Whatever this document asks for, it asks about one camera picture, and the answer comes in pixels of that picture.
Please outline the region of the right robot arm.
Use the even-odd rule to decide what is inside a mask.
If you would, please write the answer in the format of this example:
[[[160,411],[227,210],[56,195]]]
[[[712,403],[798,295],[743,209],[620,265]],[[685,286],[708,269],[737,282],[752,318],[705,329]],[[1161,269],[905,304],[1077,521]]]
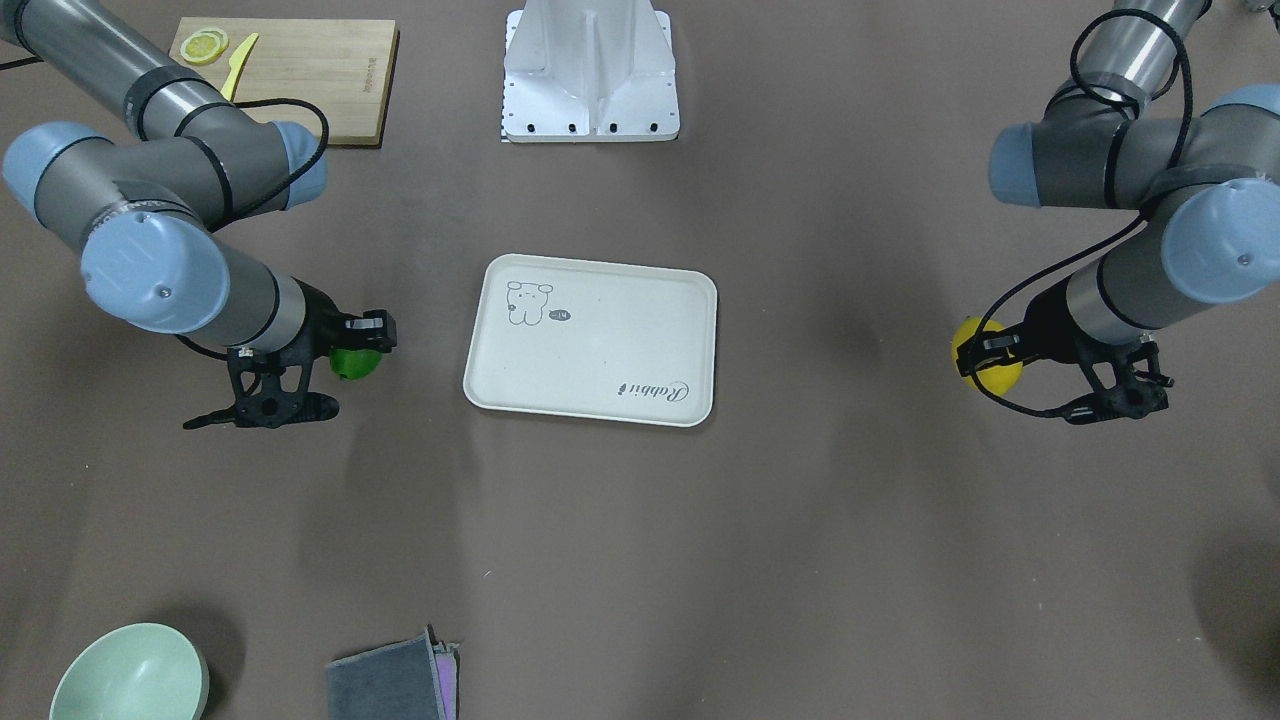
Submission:
[[[215,236],[315,200],[326,186],[326,132],[252,119],[97,1],[5,1],[3,40],[61,72],[134,136],[122,145],[49,122],[3,159],[8,188],[79,258],[105,313],[239,354],[394,348],[388,313],[343,313]]]

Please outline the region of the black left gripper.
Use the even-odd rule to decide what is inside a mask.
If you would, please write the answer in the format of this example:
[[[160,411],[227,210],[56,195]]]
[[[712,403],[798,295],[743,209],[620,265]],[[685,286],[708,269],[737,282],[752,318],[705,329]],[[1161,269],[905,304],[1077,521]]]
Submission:
[[[993,366],[1020,366],[1050,360],[1079,365],[1100,359],[1101,346],[1075,322],[1066,288],[1047,288],[1027,306],[1012,333],[975,333],[956,343],[960,375],[977,375]]]

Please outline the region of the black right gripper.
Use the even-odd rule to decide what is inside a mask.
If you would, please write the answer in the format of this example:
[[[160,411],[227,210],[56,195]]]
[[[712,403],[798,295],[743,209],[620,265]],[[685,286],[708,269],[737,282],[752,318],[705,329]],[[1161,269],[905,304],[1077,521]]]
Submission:
[[[390,354],[398,346],[397,324],[387,310],[369,310],[361,316],[343,313],[323,291],[297,281],[303,297],[303,320],[298,334],[285,346],[285,359],[314,361],[334,350]]]

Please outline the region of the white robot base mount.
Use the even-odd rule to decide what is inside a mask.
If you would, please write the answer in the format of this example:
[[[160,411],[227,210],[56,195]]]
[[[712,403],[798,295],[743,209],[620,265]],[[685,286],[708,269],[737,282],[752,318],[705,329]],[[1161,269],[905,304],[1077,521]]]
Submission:
[[[500,137],[639,143],[678,137],[672,23],[649,1],[527,1],[504,23]]]

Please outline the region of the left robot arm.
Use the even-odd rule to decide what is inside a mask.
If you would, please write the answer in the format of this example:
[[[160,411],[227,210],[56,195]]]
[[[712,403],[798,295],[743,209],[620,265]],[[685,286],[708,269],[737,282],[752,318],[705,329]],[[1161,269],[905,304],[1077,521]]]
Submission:
[[[1006,128],[989,158],[996,199],[1135,213],[1105,254],[1055,282],[1005,331],[970,329],[957,369],[1053,361],[1137,366],[1155,332],[1277,281],[1277,86],[1231,91],[1176,119],[1147,111],[1190,85],[1187,35],[1206,1],[1117,1],[1082,32],[1069,78],[1038,122]]]

